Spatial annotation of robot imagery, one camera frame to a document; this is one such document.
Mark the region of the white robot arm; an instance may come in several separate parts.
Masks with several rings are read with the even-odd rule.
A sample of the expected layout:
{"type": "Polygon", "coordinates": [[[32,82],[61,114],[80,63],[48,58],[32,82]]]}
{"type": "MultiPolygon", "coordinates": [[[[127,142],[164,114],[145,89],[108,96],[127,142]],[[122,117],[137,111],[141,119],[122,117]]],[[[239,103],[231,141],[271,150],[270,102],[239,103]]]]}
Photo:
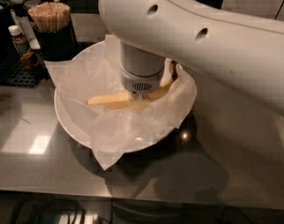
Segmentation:
{"type": "Polygon", "coordinates": [[[121,83],[137,94],[158,87],[163,59],[242,91],[284,116],[284,22],[194,0],[99,0],[121,41],[121,83]]]}

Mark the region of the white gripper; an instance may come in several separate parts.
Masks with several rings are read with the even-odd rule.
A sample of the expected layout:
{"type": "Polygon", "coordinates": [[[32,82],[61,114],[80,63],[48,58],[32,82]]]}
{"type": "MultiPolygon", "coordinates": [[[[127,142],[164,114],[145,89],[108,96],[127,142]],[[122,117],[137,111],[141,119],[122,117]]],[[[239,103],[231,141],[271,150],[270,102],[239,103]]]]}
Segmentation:
{"type": "Polygon", "coordinates": [[[129,108],[134,113],[142,112],[150,103],[147,93],[159,89],[163,78],[164,66],[150,76],[134,75],[121,66],[121,84],[130,92],[128,96],[129,108]]]}

